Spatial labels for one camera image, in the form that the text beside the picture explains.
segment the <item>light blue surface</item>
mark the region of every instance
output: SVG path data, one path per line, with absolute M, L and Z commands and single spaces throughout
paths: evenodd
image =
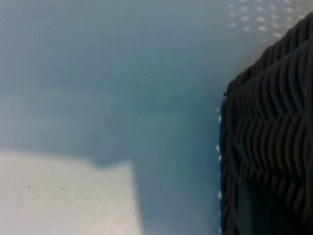
M 217 234 L 216 109 L 289 14 L 245 2 L 2 1 L 0 147 L 130 160 L 146 235 Z M 262 32 L 271 14 L 280 28 Z

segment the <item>white dots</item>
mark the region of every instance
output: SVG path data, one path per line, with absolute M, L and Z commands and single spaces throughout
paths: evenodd
M 292 13 L 292 12 L 293 12 L 293 9 L 290 8 L 290 7 L 287 7 L 287 8 L 286 8 L 286 11 L 289 12 L 289 13 Z
M 277 38 L 281 38 L 283 35 L 281 33 L 274 33 L 274 36 Z
M 272 11 L 276 10 L 276 6 L 275 6 L 275 5 L 270 5 L 269 8 L 270 8 L 270 10 L 272 10 Z
M 258 17 L 258 21 L 260 21 L 260 22 L 265 22 L 266 19 L 265 19 L 264 17 Z
M 260 27 L 259 27 L 259 30 L 260 30 L 260 31 L 266 31 L 267 28 L 265 28 L 264 26 L 260 26 Z
M 249 18 L 248 16 L 242 16 L 242 17 L 241 17 L 241 20 L 242 20 L 242 21 L 249 21 L 250 18 Z
M 257 11 L 260 11 L 260 12 L 263 12 L 263 11 L 264 11 L 264 8 L 258 6 L 258 7 L 256 8 L 256 10 L 257 10 Z
M 278 19 L 278 16 L 275 15 L 275 14 L 272 14 L 271 17 L 272 17 L 273 19 Z
M 243 27 L 243 31 L 250 31 L 250 30 L 251 30 L 251 28 L 249 26 Z
M 237 24 L 235 22 L 232 22 L 232 23 L 229 24 L 229 27 L 234 28 L 234 27 L 236 27 L 236 25 Z
M 273 23 L 272 26 L 273 26 L 274 28 L 280 28 L 280 25 L 277 24 L 277 23 Z

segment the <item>white floor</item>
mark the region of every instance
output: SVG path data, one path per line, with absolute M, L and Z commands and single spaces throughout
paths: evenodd
M 0 234 L 218 234 L 223 93 L 311 8 L 1 0 Z

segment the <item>woven texture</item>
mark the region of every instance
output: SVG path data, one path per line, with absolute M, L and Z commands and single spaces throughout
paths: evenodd
M 313 234 L 313 13 L 239 74 L 222 104 L 221 229 L 239 234 L 238 180 L 264 186 L 301 234 Z

